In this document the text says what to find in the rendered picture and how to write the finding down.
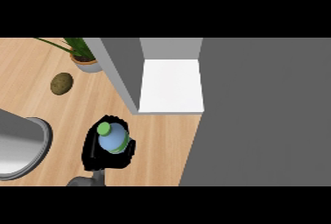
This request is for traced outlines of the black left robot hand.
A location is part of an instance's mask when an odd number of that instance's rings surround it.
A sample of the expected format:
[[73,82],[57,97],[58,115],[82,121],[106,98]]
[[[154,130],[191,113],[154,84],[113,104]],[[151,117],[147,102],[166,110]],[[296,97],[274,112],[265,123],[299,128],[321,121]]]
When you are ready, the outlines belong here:
[[98,171],[106,168],[123,169],[131,164],[137,150],[137,141],[129,137],[129,145],[123,153],[111,154],[100,146],[98,126],[101,123],[119,123],[131,133],[128,122],[114,115],[104,115],[88,131],[82,161],[88,171]]

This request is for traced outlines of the potted green plant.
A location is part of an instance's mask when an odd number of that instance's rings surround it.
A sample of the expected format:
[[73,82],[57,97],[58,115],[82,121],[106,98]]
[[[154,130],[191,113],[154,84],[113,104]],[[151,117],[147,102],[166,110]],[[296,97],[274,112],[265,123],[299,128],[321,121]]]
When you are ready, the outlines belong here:
[[70,58],[77,65],[77,68],[85,73],[94,74],[103,71],[100,61],[89,49],[89,45],[83,38],[66,38],[64,43],[67,44],[67,46],[63,46],[43,38],[38,38],[38,40],[43,41],[45,43],[51,44],[70,53]]

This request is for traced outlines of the grey metal sink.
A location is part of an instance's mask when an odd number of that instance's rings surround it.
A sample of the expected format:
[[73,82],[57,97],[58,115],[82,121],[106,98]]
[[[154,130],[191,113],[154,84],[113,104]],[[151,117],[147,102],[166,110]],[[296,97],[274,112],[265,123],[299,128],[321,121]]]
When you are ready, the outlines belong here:
[[41,165],[54,141],[48,121],[0,109],[0,181],[20,179]]

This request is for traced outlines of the dark grey cabinet door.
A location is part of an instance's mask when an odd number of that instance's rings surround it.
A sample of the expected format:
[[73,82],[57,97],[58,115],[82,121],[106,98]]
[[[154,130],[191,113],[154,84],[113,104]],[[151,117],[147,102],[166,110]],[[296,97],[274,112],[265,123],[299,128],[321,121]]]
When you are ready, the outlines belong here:
[[331,186],[331,38],[207,38],[185,186]]

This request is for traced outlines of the brown potato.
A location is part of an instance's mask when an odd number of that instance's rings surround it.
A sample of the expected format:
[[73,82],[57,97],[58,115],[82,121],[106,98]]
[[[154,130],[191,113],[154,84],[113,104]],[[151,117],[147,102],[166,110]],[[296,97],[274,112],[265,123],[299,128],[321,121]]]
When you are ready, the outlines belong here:
[[70,73],[60,73],[51,81],[51,91],[55,95],[64,95],[73,88],[74,78]]

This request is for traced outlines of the grey open cabinet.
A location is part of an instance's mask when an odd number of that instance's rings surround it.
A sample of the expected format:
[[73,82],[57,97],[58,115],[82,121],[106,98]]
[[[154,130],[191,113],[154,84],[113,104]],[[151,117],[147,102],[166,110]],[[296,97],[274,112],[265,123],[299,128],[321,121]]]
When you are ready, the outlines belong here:
[[135,115],[205,112],[202,38],[86,38]]

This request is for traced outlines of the blue bottle with green cap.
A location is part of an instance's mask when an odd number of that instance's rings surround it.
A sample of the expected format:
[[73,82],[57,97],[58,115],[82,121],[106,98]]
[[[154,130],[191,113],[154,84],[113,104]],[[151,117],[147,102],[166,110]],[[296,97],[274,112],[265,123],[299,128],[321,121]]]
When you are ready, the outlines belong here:
[[131,142],[131,134],[119,123],[103,122],[98,125],[98,144],[111,154],[125,152]]

